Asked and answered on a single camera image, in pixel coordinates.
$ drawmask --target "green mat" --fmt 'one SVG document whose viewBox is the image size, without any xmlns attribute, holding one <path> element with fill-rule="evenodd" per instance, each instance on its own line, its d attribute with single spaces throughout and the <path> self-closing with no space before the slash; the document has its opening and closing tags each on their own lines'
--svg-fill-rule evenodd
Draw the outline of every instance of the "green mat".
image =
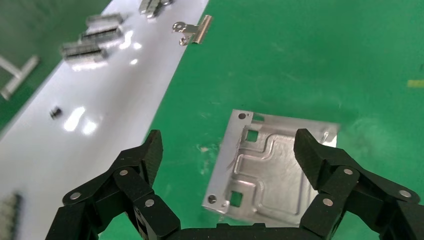
<svg viewBox="0 0 424 240">
<path fill-rule="evenodd" d="M 340 123 L 338 147 L 424 197 L 423 1 L 211 0 L 204 13 L 209 32 L 151 126 L 164 145 L 153 187 L 182 228 L 220 219 L 201 204 L 232 109 Z M 137 233 L 121 215 L 101 239 Z M 378 235 L 348 213 L 333 239 Z"/>
</svg>

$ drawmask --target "round hole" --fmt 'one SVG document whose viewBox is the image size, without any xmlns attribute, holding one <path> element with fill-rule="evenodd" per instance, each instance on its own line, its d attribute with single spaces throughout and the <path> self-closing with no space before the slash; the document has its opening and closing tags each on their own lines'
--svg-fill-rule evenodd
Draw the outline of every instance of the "round hole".
<svg viewBox="0 0 424 240">
<path fill-rule="evenodd" d="M 350 170 L 350 169 L 345 169 L 345 170 L 343 170 L 343 172 L 345 173 L 345 174 L 347 174 L 347 175 L 352 175 L 352 174 L 354 174 L 354 172 L 352 171 L 352 170 Z"/>
<path fill-rule="evenodd" d="M 399 193 L 400 193 L 400 195 L 402 195 L 406 198 L 410 198 L 412 196 L 408 191 L 405 191 L 405 190 L 400 190 Z"/>
<path fill-rule="evenodd" d="M 331 207 L 332 205 L 333 205 L 333 201 L 331 201 L 330 199 L 328 199 L 328 198 L 324 198 L 323 200 L 322 200 L 322 203 L 324 203 L 325 205 L 327 205 L 327 206 L 329 206 L 329 207 Z"/>
<path fill-rule="evenodd" d="M 216 197 L 215 195 L 209 195 L 209 196 L 207 197 L 207 201 L 208 201 L 210 204 L 214 204 L 214 203 L 216 203 L 216 202 L 217 202 L 217 197 Z"/>
</svg>

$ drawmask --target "metal component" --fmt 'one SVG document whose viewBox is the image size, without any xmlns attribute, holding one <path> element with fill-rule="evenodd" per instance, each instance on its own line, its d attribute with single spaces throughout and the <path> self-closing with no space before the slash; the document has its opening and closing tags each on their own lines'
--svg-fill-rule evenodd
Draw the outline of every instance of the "metal component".
<svg viewBox="0 0 424 240">
<path fill-rule="evenodd" d="M 347 175 L 352 175 L 352 174 L 354 174 L 354 172 L 352 171 L 352 170 L 350 170 L 350 169 L 345 169 L 345 170 L 343 170 L 343 172 L 345 173 L 345 174 L 347 174 Z"/>
<path fill-rule="evenodd" d="M 212 16 L 205 15 L 199 25 L 191 25 L 178 21 L 172 26 L 172 31 L 184 34 L 184 37 L 179 40 L 181 46 L 185 46 L 190 42 L 201 44 L 208 32 L 212 19 Z"/>
<path fill-rule="evenodd" d="M 116 42 L 122 36 L 123 34 L 119 27 L 115 26 L 107 29 L 81 33 L 79 40 L 82 42 L 93 42 L 99 46 L 106 45 L 105 47 L 108 47 L 108 44 Z"/>
<path fill-rule="evenodd" d="M 71 200 L 75 200 L 77 198 L 81 197 L 81 193 L 79 192 L 74 192 L 72 193 L 72 195 L 69 197 Z"/>
<path fill-rule="evenodd" d="M 145 12 L 148 19 L 157 15 L 160 8 L 161 0 L 151 0 Z"/>
<path fill-rule="evenodd" d="M 147 18 L 155 17 L 162 6 L 172 4 L 173 0 L 142 0 L 138 12 L 140 14 L 146 14 Z"/>
<path fill-rule="evenodd" d="M 405 190 L 400 190 L 399 193 L 400 193 L 400 195 L 402 195 L 406 198 L 410 198 L 412 196 L 408 191 L 405 191 Z"/>
<path fill-rule="evenodd" d="M 9 100 L 12 94 L 15 93 L 27 76 L 38 65 L 39 61 L 39 57 L 34 55 L 23 65 L 22 69 L 18 69 L 12 63 L 0 56 L 0 68 L 5 69 L 13 75 L 13 78 L 0 90 L 1 96 Z"/>
<path fill-rule="evenodd" d="M 337 124 L 233 110 L 202 206 L 267 226 L 298 226 L 317 194 L 293 152 L 299 128 L 317 140 L 328 132 L 322 143 L 336 146 Z M 249 138 L 252 133 L 256 139 Z M 230 202 L 233 192 L 242 195 L 239 207 Z"/>
<path fill-rule="evenodd" d="M 333 201 L 331 201 L 328 198 L 324 198 L 324 200 L 322 200 L 322 203 L 329 206 L 329 207 L 331 207 L 333 205 Z"/>
<path fill-rule="evenodd" d="M 69 64 L 91 64 L 102 62 L 107 53 L 93 42 L 64 43 L 60 48 L 63 60 Z"/>
<path fill-rule="evenodd" d="M 148 199 L 148 200 L 146 200 L 146 202 L 144 203 L 144 205 L 145 205 L 146 207 L 151 207 L 151 206 L 153 206 L 153 204 L 155 204 L 155 201 L 154 201 L 153 199 Z"/>
<path fill-rule="evenodd" d="M 141 4 L 140 4 L 140 7 L 138 8 L 138 12 L 140 14 L 145 14 L 151 1 L 152 0 L 142 0 L 141 1 Z"/>
<path fill-rule="evenodd" d="M 87 17 L 85 24 L 89 28 L 103 28 L 119 26 L 124 22 L 123 17 L 119 13 L 106 14 L 106 15 L 93 15 Z"/>
<path fill-rule="evenodd" d="M 121 175 L 121 176 L 125 176 L 127 174 L 128 174 L 127 170 L 122 170 L 122 171 L 119 172 L 119 175 Z"/>
<path fill-rule="evenodd" d="M 172 3 L 173 3 L 173 0 L 160 0 L 160 4 L 164 6 L 172 4 Z"/>
</svg>

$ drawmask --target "stacked metal parts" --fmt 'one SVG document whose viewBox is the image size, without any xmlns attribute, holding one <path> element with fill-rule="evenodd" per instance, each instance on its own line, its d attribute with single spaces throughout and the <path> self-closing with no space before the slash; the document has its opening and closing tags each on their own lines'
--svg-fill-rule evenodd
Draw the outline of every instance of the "stacked metal parts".
<svg viewBox="0 0 424 240">
<path fill-rule="evenodd" d="M 13 193 L 0 200 L 0 240 L 14 240 L 22 198 Z"/>
<path fill-rule="evenodd" d="M 125 42 L 121 29 L 123 22 L 119 13 L 89 16 L 86 20 L 88 29 L 79 35 L 78 41 L 61 46 L 63 60 L 74 70 L 106 65 L 107 49 Z"/>
</svg>

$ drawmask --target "stamped metal part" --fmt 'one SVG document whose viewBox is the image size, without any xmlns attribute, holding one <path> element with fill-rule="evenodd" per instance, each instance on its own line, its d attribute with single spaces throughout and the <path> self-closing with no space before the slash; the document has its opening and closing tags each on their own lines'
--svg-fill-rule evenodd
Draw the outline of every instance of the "stamped metal part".
<svg viewBox="0 0 424 240">
<path fill-rule="evenodd" d="M 106 15 L 93 15 L 87 17 L 85 23 L 89 28 L 117 27 L 124 22 L 124 18 L 119 13 Z"/>
<path fill-rule="evenodd" d="M 142 0 L 138 12 L 148 19 L 156 17 L 162 6 L 172 4 L 172 0 Z"/>
<path fill-rule="evenodd" d="M 303 128 L 336 146 L 335 123 L 233 110 L 202 206 L 268 227 L 297 227 L 317 194 L 293 151 Z"/>
<path fill-rule="evenodd" d="M 82 42 L 93 42 L 100 47 L 108 47 L 109 45 L 113 45 L 113 43 L 118 41 L 122 36 L 123 34 L 121 29 L 118 26 L 115 26 L 96 31 L 84 32 L 79 36 L 79 40 Z"/>
<path fill-rule="evenodd" d="M 182 21 L 178 21 L 172 26 L 172 31 L 184 34 L 184 37 L 179 40 L 179 44 L 181 46 L 185 46 L 190 42 L 201 44 L 205 38 L 206 33 L 208 32 L 212 19 L 212 16 L 205 15 L 199 25 L 191 25 Z"/>
<path fill-rule="evenodd" d="M 60 54 L 69 64 L 98 63 L 107 57 L 106 51 L 93 42 L 64 43 Z"/>
</svg>

